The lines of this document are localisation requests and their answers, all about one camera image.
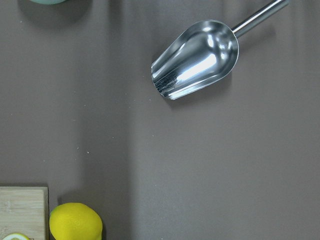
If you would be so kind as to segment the whole yellow lemon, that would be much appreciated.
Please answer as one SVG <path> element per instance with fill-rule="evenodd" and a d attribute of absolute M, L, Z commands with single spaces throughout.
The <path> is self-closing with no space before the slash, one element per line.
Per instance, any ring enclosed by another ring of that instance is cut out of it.
<path fill-rule="evenodd" d="M 101 240 L 101 217 L 83 203 L 58 205 L 50 213 L 49 230 L 56 240 Z"/>

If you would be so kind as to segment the cut lemon half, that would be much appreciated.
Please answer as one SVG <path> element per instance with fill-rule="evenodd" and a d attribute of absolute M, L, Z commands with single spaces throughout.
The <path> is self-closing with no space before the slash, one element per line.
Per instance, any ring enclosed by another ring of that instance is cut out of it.
<path fill-rule="evenodd" d="M 11 233 L 5 236 L 2 240 L 30 240 L 30 238 L 21 233 Z"/>

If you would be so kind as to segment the stainless steel scoop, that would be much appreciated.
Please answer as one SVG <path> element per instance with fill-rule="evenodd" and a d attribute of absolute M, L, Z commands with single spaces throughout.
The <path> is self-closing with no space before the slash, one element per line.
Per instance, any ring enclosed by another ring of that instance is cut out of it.
<path fill-rule="evenodd" d="M 239 58 L 239 38 L 289 4 L 272 0 L 234 27 L 218 20 L 196 22 L 152 63 L 158 93 L 176 100 L 225 78 Z"/>

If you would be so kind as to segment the bamboo cutting board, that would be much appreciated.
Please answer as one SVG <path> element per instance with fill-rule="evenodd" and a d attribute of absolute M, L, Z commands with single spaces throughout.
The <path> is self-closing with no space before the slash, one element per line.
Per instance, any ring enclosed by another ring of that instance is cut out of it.
<path fill-rule="evenodd" d="M 48 188 L 43 186 L 2 186 L 0 238 L 18 233 L 33 240 L 48 240 L 48 192 Z"/>

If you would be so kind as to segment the mint green bowl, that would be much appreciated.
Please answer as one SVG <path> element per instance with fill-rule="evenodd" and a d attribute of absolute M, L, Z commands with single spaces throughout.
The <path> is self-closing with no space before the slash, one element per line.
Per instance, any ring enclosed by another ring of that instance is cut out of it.
<path fill-rule="evenodd" d="M 55 5 L 65 2 L 66 0 L 30 0 L 33 3 L 42 5 Z"/>

